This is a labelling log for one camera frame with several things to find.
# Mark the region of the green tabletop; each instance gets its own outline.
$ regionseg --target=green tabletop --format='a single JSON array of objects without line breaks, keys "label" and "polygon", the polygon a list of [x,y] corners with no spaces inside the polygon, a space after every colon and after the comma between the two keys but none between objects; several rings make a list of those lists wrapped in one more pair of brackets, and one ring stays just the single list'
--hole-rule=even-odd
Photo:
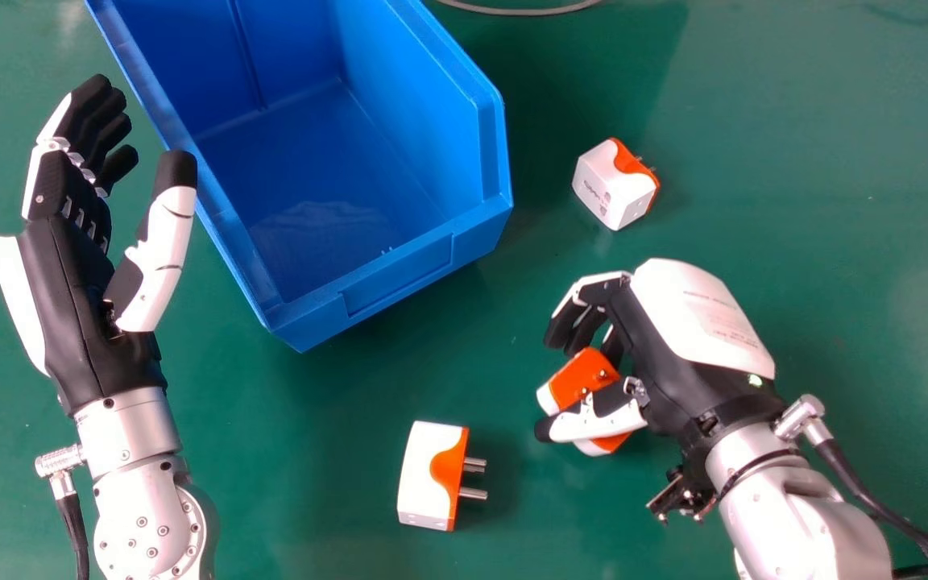
[{"label": "green tabletop", "polygon": [[[432,10],[504,95],[516,210],[494,254],[305,355],[255,320],[197,225],[158,335],[222,518],[218,577],[735,578],[717,515],[662,528],[644,509],[670,441],[640,433],[592,459],[531,434],[534,390],[563,363],[541,345],[549,312],[579,276],[652,256],[726,280],[784,396],[820,396],[863,478],[928,529],[928,2]],[[0,0],[0,234],[21,226],[34,135],[92,73],[126,89],[84,3]],[[133,109],[143,164],[114,194],[114,256],[162,151]],[[662,181],[616,234],[570,191],[575,158],[609,136]],[[75,441],[52,393],[0,293],[0,578],[73,575],[32,467]],[[470,426],[489,459],[489,500],[454,533],[397,522],[415,419]],[[91,528],[84,471],[77,484]],[[891,537],[898,564],[921,561]]]}]

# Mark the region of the white and orange power adapter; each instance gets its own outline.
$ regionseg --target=white and orange power adapter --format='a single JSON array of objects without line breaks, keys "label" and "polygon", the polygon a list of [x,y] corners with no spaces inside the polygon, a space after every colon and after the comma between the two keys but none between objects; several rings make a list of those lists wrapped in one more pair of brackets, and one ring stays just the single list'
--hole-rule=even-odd
[{"label": "white and orange power adapter", "polygon": [[487,493],[462,487],[464,471],[486,473],[486,460],[468,458],[468,428],[415,421],[406,441],[396,510],[401,524],[452,532],[459,498],[485,500]]},{"label": "white and orange power adapter", "polygon": [[660,186],[654,172],[614,137],[582,154],[571,180],[582,204],[614,231],[647,214]]}]

